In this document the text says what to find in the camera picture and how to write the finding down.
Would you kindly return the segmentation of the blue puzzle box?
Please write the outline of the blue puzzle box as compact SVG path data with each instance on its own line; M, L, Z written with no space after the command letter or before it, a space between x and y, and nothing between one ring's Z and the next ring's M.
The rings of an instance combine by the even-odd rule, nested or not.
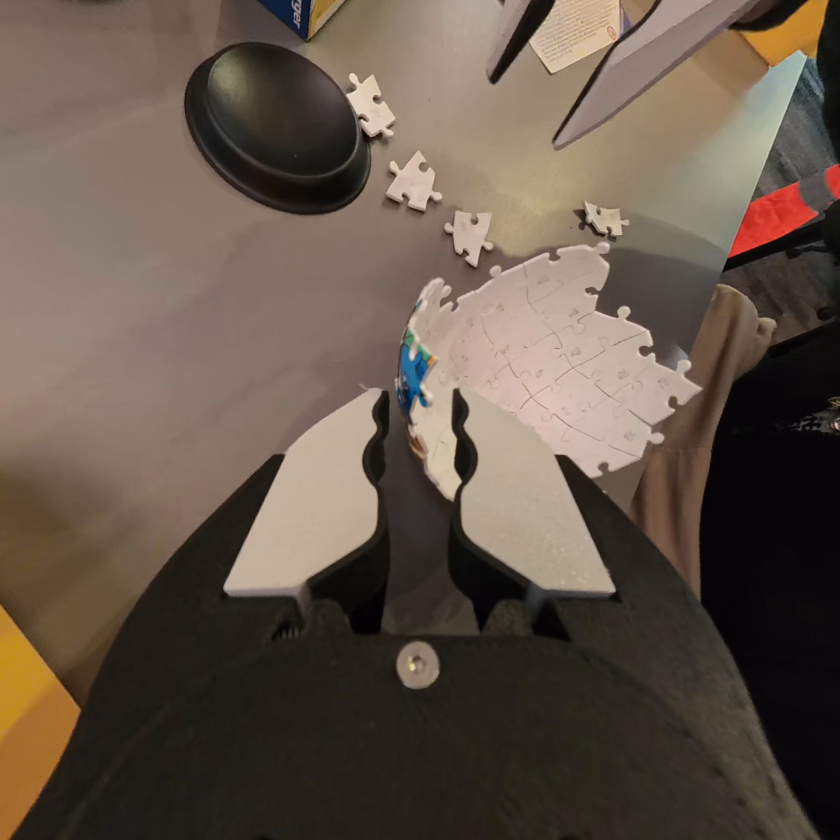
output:
M259 1L305 43L311 41L344 1Z

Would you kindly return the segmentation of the red chair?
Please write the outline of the red chair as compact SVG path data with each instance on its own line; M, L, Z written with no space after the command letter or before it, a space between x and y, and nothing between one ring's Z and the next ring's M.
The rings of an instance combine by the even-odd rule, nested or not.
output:
M738 257L793 233L838 200L838 180L806 178L754 199L744 214L729 257Z

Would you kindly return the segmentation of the black metal bar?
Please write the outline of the black metal bar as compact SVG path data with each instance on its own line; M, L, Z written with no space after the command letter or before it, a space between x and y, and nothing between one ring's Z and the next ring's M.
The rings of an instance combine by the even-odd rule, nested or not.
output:
M721 273L727 274L732 270L749 266L771 256L783 255L787 259L796 259L808 253L827 254L828 248L825 246L823 238L824 227L825 218L819 217L768 243L730 256Z

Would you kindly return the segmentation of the person's beige trousers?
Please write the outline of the person's beige trousers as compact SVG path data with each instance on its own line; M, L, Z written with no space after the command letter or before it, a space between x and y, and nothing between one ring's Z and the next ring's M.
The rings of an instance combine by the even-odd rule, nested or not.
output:
M732 387L764 357L776 323L750 299L718 285L689 354L699 394L665 421L635 491L629 517L700 597L700 515L711 449Z

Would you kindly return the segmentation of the black round ball stand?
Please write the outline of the black round ball stand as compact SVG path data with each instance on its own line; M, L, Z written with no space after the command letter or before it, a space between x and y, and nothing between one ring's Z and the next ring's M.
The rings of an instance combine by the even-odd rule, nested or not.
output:
M278 211L338 211L369 179L371 149L343 90L279 45L248 41L205 59L185 86L184 114L211 169Z

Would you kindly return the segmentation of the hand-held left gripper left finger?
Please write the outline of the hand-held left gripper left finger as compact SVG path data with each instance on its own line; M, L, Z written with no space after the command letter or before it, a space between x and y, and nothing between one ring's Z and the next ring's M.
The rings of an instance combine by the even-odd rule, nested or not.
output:
M390 399L363 391L301 435L224 582L234 598L336 602L356 634L382 630L391 545L381 480Z

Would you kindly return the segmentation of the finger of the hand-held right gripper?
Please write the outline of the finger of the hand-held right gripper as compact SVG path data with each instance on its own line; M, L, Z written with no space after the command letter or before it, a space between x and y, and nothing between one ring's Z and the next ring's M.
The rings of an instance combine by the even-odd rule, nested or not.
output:
M552 11L554 1L504 1L486 76L495 85Z
M553 137L560 151L609 122L755 1L659 1L605 53Z

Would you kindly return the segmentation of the metal badge reel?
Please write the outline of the metal badge reel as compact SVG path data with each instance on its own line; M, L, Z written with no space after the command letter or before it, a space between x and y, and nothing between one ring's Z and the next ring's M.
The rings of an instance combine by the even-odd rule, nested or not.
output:
M839 436L839 408L831 404L821 411L810 413L796 422L798 432Z

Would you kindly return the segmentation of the partly built puzzle ball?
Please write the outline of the partly built puzzle ball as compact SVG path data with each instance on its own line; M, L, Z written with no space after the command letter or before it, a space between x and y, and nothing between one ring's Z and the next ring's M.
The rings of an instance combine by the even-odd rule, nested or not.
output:
M655 428L700 393L688 360L657 362L651 333L596 310L609 244L559 248L495 266L476 290L449 299L442 278L422 290L402 336L395 395L409 443L447 500L455 467L453 394L467 387L536 431L588 477L637 462Z

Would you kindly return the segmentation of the yellow plastic bin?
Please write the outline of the yellow plastic bin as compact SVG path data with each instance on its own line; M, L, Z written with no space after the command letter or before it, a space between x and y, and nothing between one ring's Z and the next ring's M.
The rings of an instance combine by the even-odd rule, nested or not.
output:
M1 838L11 838L65 751L79 706L1 610Z
M816 55L818 33L807 23L792 19L779 27L763 31L739 31L741 38L768 67L776 67L797 54L812 59Z

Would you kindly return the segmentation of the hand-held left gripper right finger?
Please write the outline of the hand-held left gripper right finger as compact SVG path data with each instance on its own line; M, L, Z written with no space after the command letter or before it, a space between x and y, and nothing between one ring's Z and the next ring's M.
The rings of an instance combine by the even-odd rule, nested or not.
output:
M527 625L552 599L603 601L616 584L551 447L530 426L467 387L453 392L460 485L448 571L483 632L499 604Z

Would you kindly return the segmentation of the white-backed puzzle piece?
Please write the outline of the white-backed puzzle piece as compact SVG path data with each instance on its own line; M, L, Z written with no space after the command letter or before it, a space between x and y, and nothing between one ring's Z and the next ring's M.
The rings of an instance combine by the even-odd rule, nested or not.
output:
M390 161L389 172L392 183L387 187L385 197L395 203L407 200L409 208L425 212L429 201L441 203L443 194L434 189L436 173L427 166L424 154L417 150L403 166Z
M604 238L620 238L623 236L624 228L630 225L629 219L623 217L619 208L608 208L583 201L582 210L584 224Z
M383 138L389 140L394 136L392 129L396 116L382 99L382 92L375 75L370 74L360 80L354 73L350 73L351 89L346 98L360 127L368 139Z
M488 239L492 213L468 213L456 210L451 222L444 225L444 232L452 238L457 256L467 265L477 268L483 253L490 253L494 245Z

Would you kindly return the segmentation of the white instruction leaflet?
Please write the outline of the white instruction leaflet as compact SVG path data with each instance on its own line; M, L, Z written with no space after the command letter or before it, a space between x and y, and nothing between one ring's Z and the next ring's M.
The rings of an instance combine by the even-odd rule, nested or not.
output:
M612 46L630 27L619 1L557 1L529 43L554 75Z

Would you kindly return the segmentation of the person's black top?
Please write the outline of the person's black top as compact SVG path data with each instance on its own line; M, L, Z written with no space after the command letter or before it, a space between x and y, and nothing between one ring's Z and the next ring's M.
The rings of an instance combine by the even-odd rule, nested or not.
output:
M732 387L700 516L701 601L820 838L839 837L839 325L774 345Z

